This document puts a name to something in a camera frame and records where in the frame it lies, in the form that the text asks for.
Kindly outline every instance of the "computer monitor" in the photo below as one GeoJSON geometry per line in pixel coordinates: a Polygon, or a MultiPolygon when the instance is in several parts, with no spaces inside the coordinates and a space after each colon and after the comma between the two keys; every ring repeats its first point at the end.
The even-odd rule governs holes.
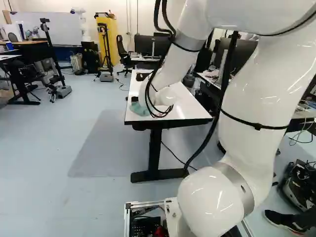
{"type": "Polygon", "coordinates": [[[153,50],[153,36],[135,35],[135,52],[151,55],[153,50]]]}
{"type": "MultiPolygon", "coordinates": [[[[216,52],[214,59],[214,65],[217,68],[221,66],[221,60],[224,53],[224,49],[229,48],[231,39],[221,38],[221,41],[216,52]]],[[[258,42],[253,40],[243,40],[237,39],[236,48],[233,53],[232,63],[231,63],[231,72],[233,75],[236,75],[237,72],[244,66],[248,61],[253,51],[257,47],[258,42]]]]}
{"type": "Polygon", "coordinates": [[[154,56],[163,56],[167,53],[170,47],[169,37],[166,36],[155,36],[155,50],[154,56]]]}
{"type": "Polygon", "coordinates": [[[154,32],[154,36],[170,37],[170,34],[168,34],[168,33],[161,33],[161,32],[154,32]]]}

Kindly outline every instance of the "desk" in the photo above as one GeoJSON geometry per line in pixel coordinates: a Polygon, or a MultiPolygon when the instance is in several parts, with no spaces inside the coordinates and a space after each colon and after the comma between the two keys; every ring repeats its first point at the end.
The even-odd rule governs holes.
{"type": "Polygon", "coordinates": [[[0,52],[0,55],[14,55],[14,54],[19,53],[18,51],[19,51],[18,49],[5,50],[5,51],[0,52]]]}
{"type": "MultiPolygon", "coordinates": [[[[148,170],[131,174],[131,182],[144,182],[161,179],[182,178],[185,173],[183,169],[162,169],[159,170],[161,133],[163,129],[207,124],[213,117],[194,98],[186,87],[178,82],[170,86],[177,95],[178,100],[173,110],[164,118],[153,118],[151,116],[140,116],[132,112],[132,96],[138,96],[141,81],[136,80],[137,73],[150,73],[152,70],[133,70],[130,80],[128,100],[125,112],[125,125],[132,125],[135,130],[150,129],[149,162],[148,170]]],[[[157,106],[160,110],[166,110],[167,106],[157,106]]]]}
{"type": "MultiPolygon", "coordinates": [[[[19,41],[19,42],[11,42],[13,45],[26,45],[26,44],[37,44],[37,43],[47,43],[46,40],[42,41],[19,41]]],[[[7,42],[0,41],[0,45],[6,45],[7,42]]]]}
{"type": "MultiPolygon", "coordinates": [[[[10,63],[13,59],[21,57],[21,55],[0,55],[0,64],[10,63]]],[[[10,67],[10,80],[11,83],[14,83],[19,91],[19,94],[9,99],[9,104],[24,104],[24,105],[39,105],[38,101],[30,101],[28,93],[34,90],[36,87],[29,86],[26,87],[24,84],[24,79],[21,77],[20,72],[16,67],[10,67]],[[16,101],[18,98],[22,97],[23,101],[16,101]]]]}
{"type": "MultiPolygon", "coordinates": [[[[207,76],[207,73],[195,73],[201,78],[205,84],[201,85],[201,91],[211,97],[216,103],[221,96],[221,85],[216,83],[216,80],[207,76]]],[[[311,122],[316,118],[316,109],[310,107],[308,110],[294,113],[289,128],[286,132],[300,131],[304,125],[305,118],[307,122],[311,122]]]]}
{"type": "Polygon", "coordinates": [[[144,58],[142,55],[138,55],[137,57],[131,57],[130,58],[132,62],[138,62],[138,63],[156,63],[159,62],[159,58],[144,58]]]}

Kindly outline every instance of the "black cable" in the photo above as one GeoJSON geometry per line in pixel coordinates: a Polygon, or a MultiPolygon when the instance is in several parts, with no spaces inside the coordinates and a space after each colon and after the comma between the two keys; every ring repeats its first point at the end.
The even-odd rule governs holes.
{"type": "Polygon", "coordinates": [[[230,77],[230,71],[231,71],[231,62],[232,62],[232,58],[233,58],[233,52],[234,52],[234,49],[236,47],[237,38],[238,38],[238,31],[234,31],[229,48],[228,48],[226,62],[224,65],[224,72],[223,72],[222,86],[221,86],[221,93],[222,94],[221,94],[221,98],[219,101],[217,114],[213,120],[213,123],[211,125],[211,128],[210,128],[206,138],[202,142],[201,146],[196,150],[196,152],[194,152],[194,154],[188,159],[188,161],[186,162],[186,164],[184,166],[184,170],[187,170],[190,163],[204,150],[204,148],[206,147],[206,145],[210,141],[210,139],[215,131],[215,128],[216,128],[216,125],[217,125],[217,122],[219,119],[219,114],[221,111],[222,103],[223,103],[224,94],[225,94],[226,88],[227,88],[228,83],[229,83],[229,77],[230,77]]]}
{"type": "MultiPolygon", "coordinates": [[[[171,41],[173,41],[173,36],[174,36],[173,33],[172,33],[170,30],[165,30],[165,29],[162,29],[162,28],[160,28],[160,27],[158,26],[158,14],[159,14],[160,1],[161,1],[161,0],[156,0],[156,2],[155,2],[154,26],[155,26],[156,30],[158,30],[158,31],[161,31],[161,32],[168,32],[168,33],[170,34],[170,39],[171,39],[171,41]]],[[[164,20],[167,20],[167,21],[168,21],[168,18],[166,17],[166,5],[164,5],[164,7],[165,7],[165,8],[163,9],[163,11],[165,12],[165,13],[164,13],[164,15],[165,15],[164,20]]],[[[163,117],[167,116],[167,115],[169,114],[169,112],[173,109],[173,105],[172,105],[172,106],[169,106],[166,111],[161,111],[161,110],[157,109],[157,108],[154,106],[154,104],[152,103],[152,101],[151,101],[151,99],[150,99],[150,96],[149,96],[150,85],[152,85],[152,81],[153,81],[153,79],[154,79],[154,77],[155,77],[155,75],[156,75],[158,69],[162,66],[162,63],[163,63],[163,61],[164,61],[164,59],[165,59],[165,57],[166,57],[166,55],[167,55],[168,50],[167,50],[166,53],[160,58],[159,63],[158,63],[158,65],[157,65],[157,67],[155,68],[155,70],[153,71],[153,73],[151,74],[151,76],[150,76],[150,78],[149,78],[149,80],[148,80],[148,82],[147,82],[146,88],[145,88],[145,103],[146,103],[146,106],[147,106],[147,109],[148,109],[150,115],[151,115],[152,117],[154,117],[154,118],[163,118],[163,117]],[[160,114],[162,114],[162,115],[157,115],[157,114],[155,114],[155,113],[151,110],[151,108],[153,108],[156,112],[158,112],[158,113],[160,113],[160,114]]]]}
{"type": "Polygon", "coordinates": [[[270,34],[270,35],[260,35],[260,34],[257,34],[259,36],[279,36],[279,35],[283,35],[285,33],[288,33],[290,31],[293,31],[297,28],[299,28],[300,26],[304,25],[306,22],[308,22],[309,20],[311,20],[314,16],[316,15],[316,11],[314,11],[308,18],[306,18],[304,21],[302,21],[301,23],[297,24],[296,26],[293,26],[292,28],[290,29],[287,29],[285,31],[282,31],[280,33],[275,33],[275,34],[270,34]]]}
{"type": "Polygon", "coordinates": [[[182,160],[180,160],[180,159],[173,153],[173,151],[170,150],[170,148],[167,147],[162,141],[161,141],[161,144],[163,144],[164,147],[166,147],[166,148],[171,152],[171,154],[173,154],[173,156],[174,156],[180,163],[182,163],[182,164],[185,165],[185,163],[184,163],[182,160]]]}
{"type": "Polygon", "coordinates": [[[160,1],[161,1],[161,0],[156,0],[156,2],[155,2],[155,10],[154,10],[154,26],[155,26],[155,29],[156,29],[157,31],[160,31],[160,32],[169,33],[170,36],[173,37],[173,33],[172,33],[171,30],[162,29],[162,28],[160,28],[159,25],[158,25],[158,15],[159,15],[160,1]]]}
{"type": "Polygon", "coordinates": [[[171,25],[171,23],[168,19],[168,16],[167,16],[167,0],[162,0],[161,9],[162,9],[163,20],[166,23],[167,27],[169,27],[169,29],[173,32],[173,38],[175,38],[177,31],[171,25]]]}
{"type": "Polygon", "coordinates": [[[210,48],[210,47],[211,47],[211,42],[212,42],[213,34],[214,34],[214,29],[212,30],[212,32],[211,32],[211,33],[209,34],[209,36],[207,37],[206,48],[210,48]]]}
{"type": "Polygon", "coordinates": [[[296,141],[295,139],[293,139],[293,138],[290,138],[289,137],[289,139],[290,140],[294,140],[294,141],[296,141],[296,142],[298,142],[298,143],[305,143],[305,144],[307,144],[307,143],[311,143],[311,142],[313,142],[313,134],[310,132],[310,134],[311,134],[311,140],[309,141],[309,142],[300,142],[300,141],[296,141]]]}
{"type": "Polygon", "coordinates": [[[10,10],[12,11],[10,0],[8,0],[8,3],[9,3],[10,10]]]}
{"type": "Polygon", "coordinates": [[[137,34],[138,34],[138,0],[137,0],[137,34]]]}
{"type": "Polygon", "coordinates": [[[118,87],[120,90],[122,90],[122,91],[128,91],[128,90],[123,90],[123,89],[121,89],[122,88],[122,86],[124,86],[125,84],[124,83],[122,83],[122,82],[120,82],[119,81],[119,79],[117,79],[117,81],[118,81],[118,83],[120,83],[121,85],[118,87]]]}

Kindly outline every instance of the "person's foot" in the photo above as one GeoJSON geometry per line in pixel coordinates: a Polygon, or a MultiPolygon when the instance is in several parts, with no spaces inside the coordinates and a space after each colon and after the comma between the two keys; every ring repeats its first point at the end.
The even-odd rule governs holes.
{"type": "Polygon", "coordinates": [[[295,222],[293,222],[294,215],[285,215],[275,211],[265,210],[264,216],[270,224],[290,230],[293,234],[297,236],[303,236],[304,233],[307,231],[299,227],[295,222]]]}

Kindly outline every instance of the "white wall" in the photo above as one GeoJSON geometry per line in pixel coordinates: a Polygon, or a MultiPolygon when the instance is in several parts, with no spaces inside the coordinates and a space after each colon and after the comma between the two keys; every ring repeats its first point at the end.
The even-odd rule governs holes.
{"type": "MultiPolygon", "coordinates": [[[[10,0],[13,10],[16,11],[45,11],[45,12],[69,12],[72,7],[82,7],[87,12],[89,33],[93,41],[98,42],[95,12],[108,12],[111,10],[117,16],[118,34],[123,36],[125,49],[134,48],[134,34],[137,33],[137,0],[10,0]],[[126,1],[128,8],[128,20],[131,19],[131,43],[130,37],[126,35],[126,1]]],[[[175,27],[181,14],[185,0],[172,0],[168,2],[168,18],[175,27]]],[[[155,0],[138,0],[138,32],[142,35],[153,35],[154,28],[154,5],[155,0]]],[[[159,16],[159,26],[166,27],[162,15],[159,16]]]]}

